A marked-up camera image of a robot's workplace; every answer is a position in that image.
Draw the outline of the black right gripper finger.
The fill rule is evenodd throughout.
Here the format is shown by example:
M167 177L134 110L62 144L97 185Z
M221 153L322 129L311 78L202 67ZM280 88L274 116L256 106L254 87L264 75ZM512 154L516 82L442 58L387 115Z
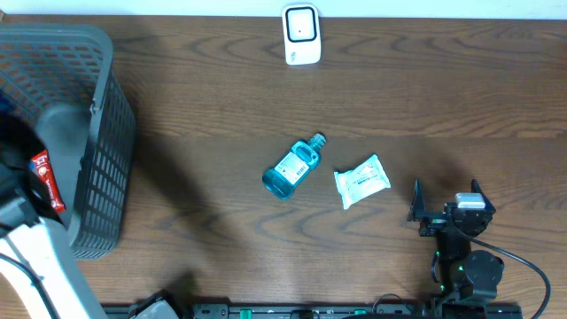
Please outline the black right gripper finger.
M492 202L488 199L488 197L485 195L485 193L481 190L480 185L479 185L479 183L476 179L471 180L470 188L471 188L472 193L479 194L482 197L482 199L484 200L484 203L485 203L485 210L489 214L495 214L496 208L494 207Z
M408 212L409 222L420 222L426 215L425 200L423 197L423 186L419 179L416 179L414 195Z

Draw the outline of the white wet wipes pack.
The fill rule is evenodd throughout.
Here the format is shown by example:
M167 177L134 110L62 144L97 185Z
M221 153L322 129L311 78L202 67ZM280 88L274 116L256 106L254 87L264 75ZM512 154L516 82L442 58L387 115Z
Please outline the white wet wipes pack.
M362 199L392 187L376 154L371 155L355 169L335 172L334 179L344 210Z

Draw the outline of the blue mouthwash bottle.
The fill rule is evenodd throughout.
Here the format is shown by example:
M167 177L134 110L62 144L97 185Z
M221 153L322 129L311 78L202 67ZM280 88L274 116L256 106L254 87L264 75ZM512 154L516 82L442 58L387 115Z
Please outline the blue mouthwash bottle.
M308 141L299 140L262 176L264 186L281 200L291 197L300 183L321 161L321 149L326 144L322 133L314 134Z

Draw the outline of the red Nescafe stick sachet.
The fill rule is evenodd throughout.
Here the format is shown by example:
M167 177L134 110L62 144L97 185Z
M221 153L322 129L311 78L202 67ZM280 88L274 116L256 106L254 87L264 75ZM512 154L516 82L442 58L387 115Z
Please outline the red Nescafe stick sachet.
M31 159L31 162L35 173L47 186L51 207L56 213L63 213L66 210L66 206L58 189L48 151L43 150L39 152Z

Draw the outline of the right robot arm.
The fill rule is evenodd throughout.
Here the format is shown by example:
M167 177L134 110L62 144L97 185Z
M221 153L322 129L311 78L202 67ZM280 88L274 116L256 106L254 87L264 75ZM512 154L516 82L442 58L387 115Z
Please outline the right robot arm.
M425 303L422 312L434 318L472 315L487 318L486 305L497 297L504 263L486 250L472 250L471 242L486 230L496 209L477 181L469 192L455 195L441 211L425 206L423 187L415 182L408 220L419 222L421 237L434 237L437 251L431 277L440 286L439 296Z

